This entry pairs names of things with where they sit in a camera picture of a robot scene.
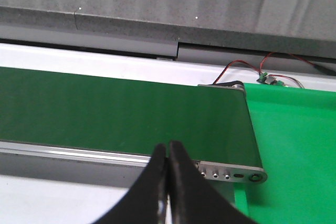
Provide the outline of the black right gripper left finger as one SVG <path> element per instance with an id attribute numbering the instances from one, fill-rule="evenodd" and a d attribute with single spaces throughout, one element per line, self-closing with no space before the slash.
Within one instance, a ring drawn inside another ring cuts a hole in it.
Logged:
<path id="1" fill-rule="evenodd" d="M 166 147 L 158 144 L 128 192 L 95 223 L 165 223 Z"/>

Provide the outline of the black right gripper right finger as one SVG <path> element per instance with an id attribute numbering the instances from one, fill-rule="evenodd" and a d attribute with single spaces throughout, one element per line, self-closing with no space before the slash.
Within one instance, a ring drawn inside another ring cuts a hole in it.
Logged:
<path id="1" fill-rule="evenodd" d="M 200 174 L 181 142 L 169 143 L 167 162 L 173 223 L 255 223 Z"/>

